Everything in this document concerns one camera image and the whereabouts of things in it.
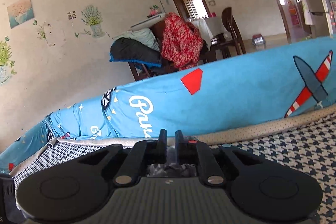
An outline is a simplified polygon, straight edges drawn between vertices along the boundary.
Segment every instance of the red and white striped wing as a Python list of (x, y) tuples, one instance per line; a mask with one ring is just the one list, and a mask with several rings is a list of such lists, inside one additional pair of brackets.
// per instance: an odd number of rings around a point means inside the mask
[[(328, 76), (330, 71), (331, 60), (333, 57), (333, 51), (330, 51), (327, 57), (323, 60), (322, 64), (315, 73), (316, 78), (322, 83)], [(311, 96), (311, 92), (305, 86), (299, 96), (295, 99), (294, 103), (288, 109), (285, 118), (291, 115), (295, 110), (304, 104)]]

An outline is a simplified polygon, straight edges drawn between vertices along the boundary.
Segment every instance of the wooden chair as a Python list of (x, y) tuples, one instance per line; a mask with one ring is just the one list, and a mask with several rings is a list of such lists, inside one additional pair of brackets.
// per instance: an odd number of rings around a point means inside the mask
[(226, 30), (228, 30), (231, 33), (232, 40), (226, 41), (223, 34), (218, 35), (217, 41), (218, 43), (211, 45), (211, 51), (215, 50), (221, 50), (223, 53), (223, 57), (231, 57), (230, 51), (228, 50), (227, 46), (234, 46), (236, 48), (237, 55), (240, 55), (240, 49), (243, 52), (243, 54), (246, 53), (244, 42), (242, 39), (242, 36), (239, 32), (238, 26), (236, 24), (236, 21), (232, 15), (232, 8), (227, 7), (222, 12), (222, 22)]

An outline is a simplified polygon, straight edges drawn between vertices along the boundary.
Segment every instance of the beige dotted trim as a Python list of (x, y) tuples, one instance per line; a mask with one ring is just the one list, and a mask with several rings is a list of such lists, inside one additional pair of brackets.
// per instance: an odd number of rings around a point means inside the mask
[(336, 104), (295, 117), (288, 117), (276, 121), (257, 124), (254, 126), (230, 129), (217, 133), (199, 135), (196, 137), (201, 142), (205, 142), (208, 145), (245, 141), (258, 137), (272, 135), (275, 133), (279, 133), (283, 130), (288, 130), (290, 128), (299, 127), (304, 124), (315, 122), (327, 115), (336, 115), (335, 112)]

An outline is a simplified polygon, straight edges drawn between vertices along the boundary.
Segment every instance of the chair backrest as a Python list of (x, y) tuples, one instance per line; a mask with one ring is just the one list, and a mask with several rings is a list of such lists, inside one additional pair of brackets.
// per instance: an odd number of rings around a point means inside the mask
[(231, 33), (233, 39), (237, 38), (238, 41), (242, 41), (242, 36), (232, 15), (232, 7), (227, 7), (223, 10), (222, 22), (226, 30)]

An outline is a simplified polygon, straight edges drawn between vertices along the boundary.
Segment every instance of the red floral cloth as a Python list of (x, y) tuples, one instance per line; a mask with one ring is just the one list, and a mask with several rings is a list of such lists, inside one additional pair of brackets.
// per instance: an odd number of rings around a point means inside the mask
[(185, 23), (175, 13), (169, 13), (163, 32), (161, 55), (173, 61), (179, 70), (195, 67), (203, 46), (199, 30), (191, 23)]

